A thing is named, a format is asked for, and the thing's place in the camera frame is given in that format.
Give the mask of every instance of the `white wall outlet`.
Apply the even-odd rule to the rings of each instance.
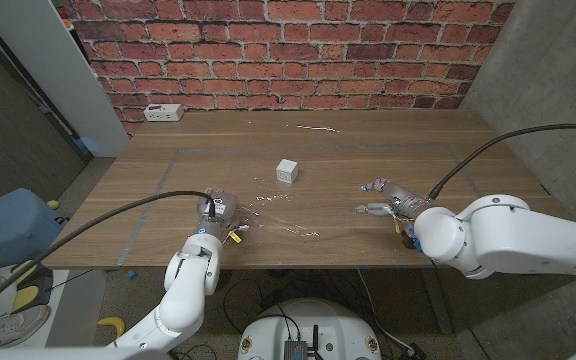
[[[283,159],[277,166],[277,180],[292,184],[297,178],[299,169],[295,161]]]
[[[179,104],[150,104],[144,110],[148,121],[179,121],[183,114]]]

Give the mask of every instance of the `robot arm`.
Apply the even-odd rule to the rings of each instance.
[[[215,200],[216,216],[208,217],[209,204],[201,199],[195,234],[168,263],[164,279],[167,292],[161,303],[108,347],[169,351],[201,327],[205,297],[215,292],[219,280],[221,241],[239,225],[236,196],[210,189],[207,194]]]
[[[409,235],[424,254],[470,279],[494,272],[576,275],[576,222],[531,211],[519,198],[484,196],[455,215],[388,180],[364,190],[383,192],[393,213],[414,220]]]

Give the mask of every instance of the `wire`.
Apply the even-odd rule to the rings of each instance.
[[[517,131],[512,131],[507,134],[503,134],[497,136],[496,138],[488,141],[484,145],[482,145],[479,149],[475,150],[472,154],[468,155],[462,162],[460,162],[454,169],[450,170],[448,175],[446,175],[435,187],[432,189],[430,194],[428,194],[428,200],[435,200],[441,189],[443,189],[444,185],[457,174],[461,169],[463,169],[469,162],[471,162],[474,158],[479,156],[482,152],[484,152],[489,147],[495,145],[496,143],[509,139],[514,136],[529,134],[539,131],[547,131],[547,130],[567,130],[567,129],[576,129],[576,124],[552,124],[552,125],[544,125],[544,126],[535,126],[526,129],[521,129]]]
[[[41,262],[41,260],[47,258],[50,254],[57,251],[57,249],[64,246],[70,240],[81,235],[81,233],[90,229],[91,227],[93,227],[93,226],[99,224],[100,222],[107,220],[107,219],[109,219],[109,218],[111,218],[117,214],[121,214],[122,212],[130,210],[130,209],[135,208],[137,206],[141,206],[141,205],[147,204],[149,202],[153,202],[153,201],[156,201],[159,199],[172,197],[172,196],[199,196],[199,197],[206,198],[210,201],[210,208],[208,210],[208,217],[210,217],[210,218],[215,217],[215,200],[213,200],[213,198],[210,195],[207,195],[207,194],[204,194],[204,193],[198,192],[198,191],[170,191],[170,192],[165,192],[162,194],[153,195],[153,196],[141,199],[141,200],[137,200],[137,201],[132,202],[130,204],[126,204],[124,206],[118,207],[115,210],[109,211],[109,212],[105,213],[104,215],[101,215],[98,218],[90,220],[89,222],[80,226],[79,228],[77,228],[76,230],[71,232],[70,234],[64,236],[61,240],[53,243],[48,249],[46,249],[46,251],[39,254],[37,257],[35,257],[31,261],[28,261],[25,265],[22,265],[18,271],[16,271],[14,274],[10,275],[9,278],[7,278],[3,283],[1,283],[0,284],[0,294],[8,286],[12,285],[17,279],[19,279],[21,276],[26,274],[26,272],[28,272],[28,270],[32,269],[33,266],[39,264]]]
[[[377,313],[375,312],[375,305],[372,302],[372,296],[370,296],[370,291],[368,290],[368,285],[366,285],[366,281],[364,280],[364,277],[361,275],[361,270],[357,269],[357,273],[359,274],[359,278],[361,279],[362,284],[364,284],[364,289],[366,289],[366,294],[368,295],[368,301],[370,302],[370,308],[372,309],[372,314],[375,317],[375,324],[377,324],[377,327],[379,328],[379,330],[381,330],[384,333],[384,335],[386,335],[389,338],[391,338],[392,340],[396,341],[399,345],[404,346],[406,349],[408,349],[408,351],[407,351],[408,355],[410,355],[410,356],[414,355],[415,349],[410,347],[410,345],[406,344],[405,342],[392,336],[388,331],[386,331],[386,329],[384,329],[383,326],[381,326],[381,324],[377,320]]]
[[[91,271],[92,271],[92,269],[91,269],[91,270],[88,270],[88,271],[85,271],[85,272],[82,272],[81,274],[79,274],[79,275],[77,275],[77,276],[75,276],[75,277],[72,277],[72,278],[70,278],[70,279],[62,282],[61,284],[57,284],[57,285],[51,287],[51,288],[50,288],[50,291],[52,291],[52,290],[53,290],[54,288],[56,288],[56,287],[60,287],[61,285],[67,283],[68,281],[75,280],[76,278],[78,278],[78,277],[80,277],[80,276],[84,276],[84,275],[88,274],[88,273],[91,272]]]

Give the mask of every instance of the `small white block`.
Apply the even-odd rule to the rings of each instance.
[[[299,169],[295,161],[283,159],[277,166],[277,180],[292,184],[297,178]]]

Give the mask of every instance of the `red brick wall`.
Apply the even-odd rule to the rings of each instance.
[[[149,103],[456,108],[513,3],[70,0],[66,7],[134,132]]]

